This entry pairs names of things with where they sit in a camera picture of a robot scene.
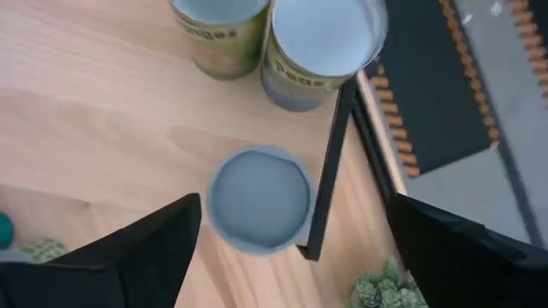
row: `peas can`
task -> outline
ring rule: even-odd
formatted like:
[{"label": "peas can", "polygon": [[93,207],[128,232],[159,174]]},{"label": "peas can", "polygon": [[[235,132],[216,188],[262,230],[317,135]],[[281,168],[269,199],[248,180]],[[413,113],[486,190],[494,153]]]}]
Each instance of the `peas can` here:
[{"label": "peas can", "polygon": [[266,94],[286,110],[320,106],[378,54],[386,25],[382,0],[277,0],[261,67]]}]

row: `can label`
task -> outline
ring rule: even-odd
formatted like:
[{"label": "can label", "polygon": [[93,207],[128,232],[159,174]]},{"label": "can label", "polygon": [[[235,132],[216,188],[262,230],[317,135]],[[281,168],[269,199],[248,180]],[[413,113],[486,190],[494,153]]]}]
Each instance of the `can label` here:
[{"label": "can label", "polygon": [[319,76],[298,67],[283,54],[273,31],[265,57],[262,78],[267,93],[275,103],[292,110],[311,109],[321,104],[349,77]]},{"label": "can label", "polygon": [[239,24],[207,25],[171,7],[191,38],[193,61],[204,73],[216,79],[234,79],[259,65],[267,8]]}]

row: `green plant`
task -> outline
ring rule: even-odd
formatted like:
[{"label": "green plant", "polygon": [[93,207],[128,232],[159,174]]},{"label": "green plant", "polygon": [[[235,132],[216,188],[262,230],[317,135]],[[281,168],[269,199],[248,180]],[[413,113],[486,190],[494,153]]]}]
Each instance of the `green plant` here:
[{"label": "green plant", "polygon": [[414,278],[400,274],[396,258],[389,257],[381,275],[365,273],[354,284],[348,308],[428,308]]}]

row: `open can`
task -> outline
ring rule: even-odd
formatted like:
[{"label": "open can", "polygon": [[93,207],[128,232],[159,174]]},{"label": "open can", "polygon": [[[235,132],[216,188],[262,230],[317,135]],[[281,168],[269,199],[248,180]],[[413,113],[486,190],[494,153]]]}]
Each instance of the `open can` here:
[{"label": "open can", "polygon": [[170,0],[192,43],[194,64],[210,77],[233,80],[260,62],[269,0]]},{"label": "open can", "polygon": [[311,110],[381,50],[383,0],[277,0],[261,80],[274,104]]}]

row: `gray can lid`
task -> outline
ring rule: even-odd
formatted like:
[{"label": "gray can lid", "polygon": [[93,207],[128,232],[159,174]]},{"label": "gray can lid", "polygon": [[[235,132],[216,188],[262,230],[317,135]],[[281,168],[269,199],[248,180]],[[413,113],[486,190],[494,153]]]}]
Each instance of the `gray can lid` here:
[{"label": "gray can lid", "polygon": [[301,164],[263,145],[237,152],[208,191],[213,227],[236,249],[266,254],[293,245],[312,218],[314,190]]}]

